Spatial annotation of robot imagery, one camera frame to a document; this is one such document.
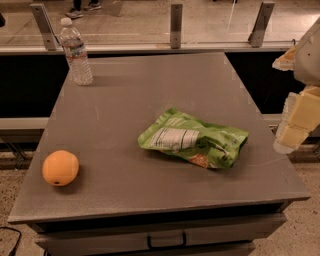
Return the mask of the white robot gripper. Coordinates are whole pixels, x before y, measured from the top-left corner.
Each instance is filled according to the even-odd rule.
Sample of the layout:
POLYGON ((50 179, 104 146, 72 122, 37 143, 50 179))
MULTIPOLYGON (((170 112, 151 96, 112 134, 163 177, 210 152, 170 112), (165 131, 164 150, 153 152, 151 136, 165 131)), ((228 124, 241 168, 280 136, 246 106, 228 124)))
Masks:
POLYGON ((288 49, 272 67, 280 71, 294 68, 296 80, 314 85, 306 86, 299 94, 290 92, 285 100, 273 148, 280 154, 290 154, 320 125, 320 17, 297 47, 288 49))

